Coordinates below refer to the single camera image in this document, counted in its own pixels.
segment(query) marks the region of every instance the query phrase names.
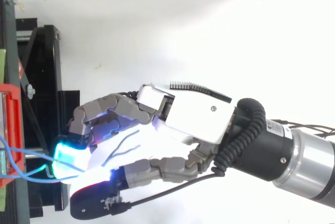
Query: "white wall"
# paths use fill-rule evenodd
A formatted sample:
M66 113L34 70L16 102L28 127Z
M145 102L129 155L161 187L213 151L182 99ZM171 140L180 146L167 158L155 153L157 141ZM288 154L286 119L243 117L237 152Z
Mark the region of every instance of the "white wall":
M334 0L20 2L17 17L38 17L40 25L61 30L63 88L80 89L82 103L138 89L141 83L192 81L230 95L235 103L242 97L258 99L268 118L334 125ZM179 143L168 148L168 140L145 132L128 141L142 147L111 166L188 152ZM104 144L99 152L107 155L111 148ZM124 196L136 200L171 186L155 182ZM55 213L52 208L45 208L44 216L31 222L335 222L335 210L233 170L115 217L80 222L69 209Z

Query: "wire connector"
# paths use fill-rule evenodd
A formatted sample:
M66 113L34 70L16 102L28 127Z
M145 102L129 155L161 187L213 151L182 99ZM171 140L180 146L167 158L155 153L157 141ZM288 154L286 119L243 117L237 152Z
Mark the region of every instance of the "wire connector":
M119 202L112 204L111 207L109 208L109 212L111 215L118 215L122 214L123 212L126 212L130 208L131 208L130 202Z

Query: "silver cylinder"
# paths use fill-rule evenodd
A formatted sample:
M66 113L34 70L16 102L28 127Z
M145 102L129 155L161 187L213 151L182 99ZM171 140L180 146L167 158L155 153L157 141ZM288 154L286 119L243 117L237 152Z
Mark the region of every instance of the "silver cylinder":
M33 151L33 152L38 152L38 153L44 154L44 151L43 151L42 148L29 148L28 150L29 150L29 151ZM35 159L35 158L39 158L38 156L33 155L33 154L25 154L25 157L26 157L26 159Z
M273 184L308 199L317 198L332 176L334 149L329 141L298 129L293 129L292 135L293 156L285 172Z

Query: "coiled black cable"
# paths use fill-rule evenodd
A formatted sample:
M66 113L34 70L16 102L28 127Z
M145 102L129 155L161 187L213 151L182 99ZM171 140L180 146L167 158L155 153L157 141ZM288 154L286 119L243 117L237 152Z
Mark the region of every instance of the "coiled black cable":
M212 171L223 177L228 167L240 156L243 151L256 139L266 125L265 110L256 100L243 98L238 101L237 107L245 110L251 121L249 125L225 148L223 148L215 157Z
M119 94L122 95L122 96L129 97L129 98L131 98L131 99L137 100L138 91L133 91L133 92L120 92Z

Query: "blue wire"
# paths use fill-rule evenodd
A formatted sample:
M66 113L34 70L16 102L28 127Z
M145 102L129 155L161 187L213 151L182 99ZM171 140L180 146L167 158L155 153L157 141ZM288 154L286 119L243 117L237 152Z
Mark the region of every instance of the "blue wire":
M63 180L69 180L71 178L76 178L77 177L77 176L70 176L70 177L60 178L60 179L57 179L57 180L43 180L43 179L40 179L40 178L31 178L31 177L27 176L26 174L24 174L20 170L20 168L17 166L17 164L15 163L15 161L13 159L12 153L10 152L10 147L9 147L8 143L6 142L6 140L4 139L4 137L2 137L1 135L0 135L0 141L5 146L5 150L7 151L7 156L9 158L9 161L10 161L10 164L12 165L12 167L20 175L20 177L24 178L27 181L37 182L37 183L57 183L57 182L61 182Z
M26 154L31 154L31 155L35 155L35 156L38 156L40 158L43 158L45 160L49 160L49 161L56 161L60 164L63 164L63 165L66 165L72 169L75 169L79 172L85 172L84 170L74 166L74 165L71 165L71 164L68 164L64 161L61 161L61 160L56 160L54 159L53 157L50 157L50 156L47 156L45 154L42 154L42 153L38 153L38 152L34 152L34 151L30 151L30 150L26 150L26 149L21 149L21 148L13 148L13 147L9 147L11 151L14 151L14 152L22 152L22 153L26 153Z
M41 172L46 167L47 167L47 165L45 164L45 165L41 166L40 168L37 168L37 169L35 169L35 170L33 170L33 171L29 172L29 173L26 173L26 176L31 176L31 175L33 175L35 173ZM1 174L0 178L21 178L21 177L19 175L2 175Z

